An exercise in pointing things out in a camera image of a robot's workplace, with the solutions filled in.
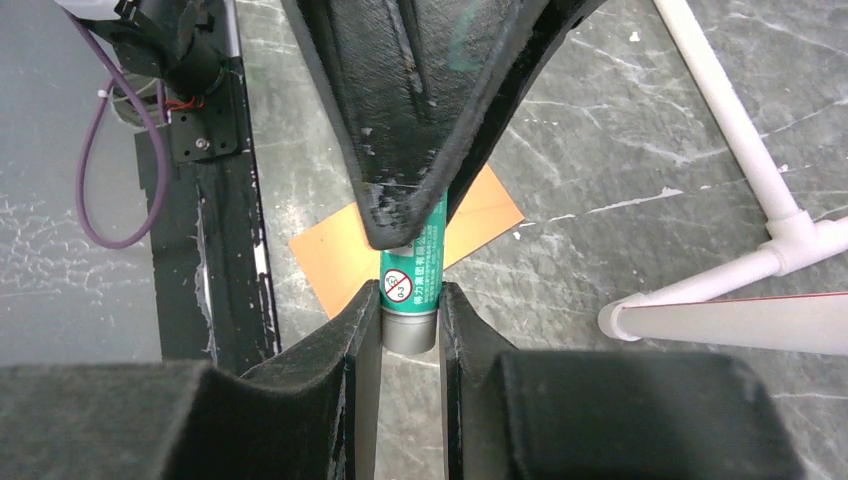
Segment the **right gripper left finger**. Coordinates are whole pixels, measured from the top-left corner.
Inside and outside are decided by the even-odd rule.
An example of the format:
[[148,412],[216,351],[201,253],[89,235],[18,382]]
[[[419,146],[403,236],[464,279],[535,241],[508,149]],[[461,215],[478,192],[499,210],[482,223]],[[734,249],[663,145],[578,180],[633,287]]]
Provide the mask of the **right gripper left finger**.
[[5,479],[370,479],[380,294],[240,376],[203,361],[1,371]]

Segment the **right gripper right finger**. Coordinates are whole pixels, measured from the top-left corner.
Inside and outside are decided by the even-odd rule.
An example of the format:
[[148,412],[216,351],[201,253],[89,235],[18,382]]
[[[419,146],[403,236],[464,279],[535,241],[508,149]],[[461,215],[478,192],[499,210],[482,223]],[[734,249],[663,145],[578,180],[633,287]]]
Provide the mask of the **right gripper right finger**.
[[761,379],[701,352],[522,350],[455,283],[439,305],[449,479],[801,479]]

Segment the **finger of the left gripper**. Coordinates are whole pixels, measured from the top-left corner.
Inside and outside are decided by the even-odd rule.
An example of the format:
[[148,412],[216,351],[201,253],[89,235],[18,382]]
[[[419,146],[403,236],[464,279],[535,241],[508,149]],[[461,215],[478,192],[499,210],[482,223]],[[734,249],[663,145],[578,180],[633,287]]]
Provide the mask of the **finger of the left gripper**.
[[416,238],[456,179],[542,1],[287,1],[370,246]]
[[457,212],[473,181],[488,161],[520,102],[566,35],[594,13],[604,0],[549,1],[532,27],[526,45],[506,76],[473,137],[457,177],[447,191],[447,219]]

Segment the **brown paper envelope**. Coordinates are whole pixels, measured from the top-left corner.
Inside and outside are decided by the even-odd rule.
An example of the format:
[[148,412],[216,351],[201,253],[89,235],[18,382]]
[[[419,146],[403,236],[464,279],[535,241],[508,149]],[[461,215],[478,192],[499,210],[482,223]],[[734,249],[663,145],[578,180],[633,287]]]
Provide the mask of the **brown paper envelope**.
[[[456,264],[523,219],[486,165],[448,223],[444,267]],[[379,273],[379,253],[370,248],[354,203],[295,236],[289,247],[330,319],[346,307],[364,282]]]

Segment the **green white glue stick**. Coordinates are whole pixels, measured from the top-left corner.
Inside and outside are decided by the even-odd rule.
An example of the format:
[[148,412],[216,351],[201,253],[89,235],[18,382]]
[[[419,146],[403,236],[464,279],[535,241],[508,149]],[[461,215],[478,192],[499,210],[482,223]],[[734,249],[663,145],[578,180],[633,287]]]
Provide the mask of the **green white glue stick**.
[[417,355],[435,344],[446,225],[442,197],[416,239],[380,253],[382,343],[392,352]]

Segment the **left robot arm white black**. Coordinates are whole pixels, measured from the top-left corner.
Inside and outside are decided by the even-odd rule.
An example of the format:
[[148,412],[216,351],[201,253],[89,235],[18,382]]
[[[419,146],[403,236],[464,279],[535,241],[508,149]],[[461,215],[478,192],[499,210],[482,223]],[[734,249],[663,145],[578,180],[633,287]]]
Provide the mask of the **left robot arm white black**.
[[[83,24],[122,67],[212,100],[227,71],[212,2],[117,1],[117,21]],[[421,235],[445,196],[450,220],[537,75],[604,2],[280,1],[371,248]]]

